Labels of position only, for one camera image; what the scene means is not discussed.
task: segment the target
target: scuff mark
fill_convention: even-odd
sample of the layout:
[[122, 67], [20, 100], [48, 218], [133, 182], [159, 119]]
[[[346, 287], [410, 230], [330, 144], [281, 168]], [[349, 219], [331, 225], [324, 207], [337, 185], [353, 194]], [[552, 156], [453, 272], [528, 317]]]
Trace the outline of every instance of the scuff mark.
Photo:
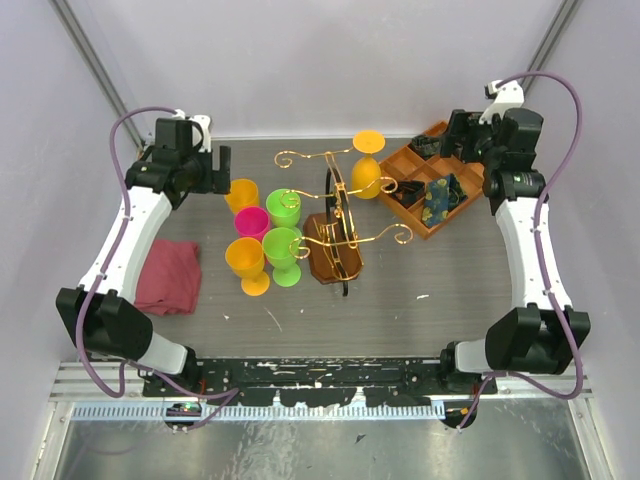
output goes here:
[[264, 308], [265, 311], [269, 314], [269, 316], [273, 318], [273, 321], [276, 322], [276, 325], [278, 326], [278, 330], [280, 330], [280, 333], [282, 333], [282, 327], [280, 326], [280, 322], [278, 322], [278, 319], [273, 315], [273, 313], [269, 311], [267, 307], [262, 307], [262, 308]]

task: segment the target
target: yellow cup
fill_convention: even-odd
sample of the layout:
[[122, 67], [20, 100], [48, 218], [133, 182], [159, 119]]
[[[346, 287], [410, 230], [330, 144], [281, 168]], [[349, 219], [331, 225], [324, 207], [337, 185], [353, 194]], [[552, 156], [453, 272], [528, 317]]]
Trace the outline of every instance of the yellow cup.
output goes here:
[[233, 180], [231, 182], [231, 192], [225, 195], [224, 199], [234, 215], [243, 208], [260, 206], [258, 186], [248, 178]]
[[242, 279], [242, 291], [252, 297], [262, 295], [271, 280], [264, 272], [262, 244], [252, 237], [242, 237], [231, 243], [224, 254], [227, 265]]

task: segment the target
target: maroon towel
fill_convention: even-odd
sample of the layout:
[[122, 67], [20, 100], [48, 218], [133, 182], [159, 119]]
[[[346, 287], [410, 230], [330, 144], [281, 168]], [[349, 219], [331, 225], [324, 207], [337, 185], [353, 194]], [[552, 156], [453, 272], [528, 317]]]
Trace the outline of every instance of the maroon towel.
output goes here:
[[156, 315], [193, 313], [202, 281], [199, 250], [195, 242], [155, 240], [138, 280], [136, 308]]

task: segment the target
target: plastic cup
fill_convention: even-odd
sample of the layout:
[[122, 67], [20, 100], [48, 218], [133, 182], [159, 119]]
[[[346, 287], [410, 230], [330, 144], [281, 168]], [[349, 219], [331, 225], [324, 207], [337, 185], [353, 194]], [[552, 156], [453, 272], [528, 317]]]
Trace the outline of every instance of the plastic cup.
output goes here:
[[[262, 248], [269, 263], [273, 265], [273, 281], [281, 287], [292, 287], [300, 281], [302, 272], [297, 258], [291, 255], [289, 245], [297, 238], [296, 233], [287, 227], [277, 227], [267, 232], [262, 239]], [[293, 249], [297, 253], [299, 242]]]
[[247, 207], [238, 212], [233, 222], [241, 237], [255, 238], [262, 241], [264, 235], [271, 228], [269, 214], [264, 208]]
[[224, 254], [227, 265], [242, 279], [242, 291], [256, 297], [269, 288], [271, 280], [264, 272], [262, 244], [251, 237], [234, 240]]
[[271, 223], [276, 227], [294, 228], [300, 221], [300, 195], [294, 192], [284, 195], [286, 191], [286, 188], [281, 188], [269, 194], [266, 202], [267, 211]]
[[238, 178], [231, 182], [231, 192], [224, 199], [235, 215], [243, 208], [259, 206], [260, 192], [255, 182], [248, 178]]

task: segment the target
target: gray wood-grain tabletop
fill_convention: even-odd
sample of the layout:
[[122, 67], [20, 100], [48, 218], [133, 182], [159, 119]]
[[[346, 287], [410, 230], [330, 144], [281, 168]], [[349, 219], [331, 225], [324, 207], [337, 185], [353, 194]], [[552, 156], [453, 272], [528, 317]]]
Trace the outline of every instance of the gray wood-grain tabletop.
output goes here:
[[[406, 143], [388, 139], [382, 160]], [[232, 148], [232, 178], [250, 178], [262, 205], [277, 188], [323, 193], [326, 164], [297, 159], [280, 169], [280, 150], [315, 153], [348, 148], [348, 139], [246, 140]], [[357, 152], [338, 156], [350, 178]], [[393, 213], [378, 200], [351, 201], [360, 236], [378, 234]], [[303, 198], [302, 222], [323, 212], [324, 202]], [[484, 336], [510, 305], [510, 277], [500, 231], [481, 198], [433, 237], [398, 245], [389, 235], [363, 244], [364, 269], [342, 297], [340, 284], [321, 285], [301, 260], [302, 279], [285, 289], [271, 283], [248, 297], [227, 267], [224, 252], [237, 238], [233, 214], [218, 195], [191, 195], [161, 228], [158, 238], [201, 246], [202, 287], [196, 312], [153, 317], [156, 330], [193, 347], [198, 356], [438, 355], [453, 340]]]

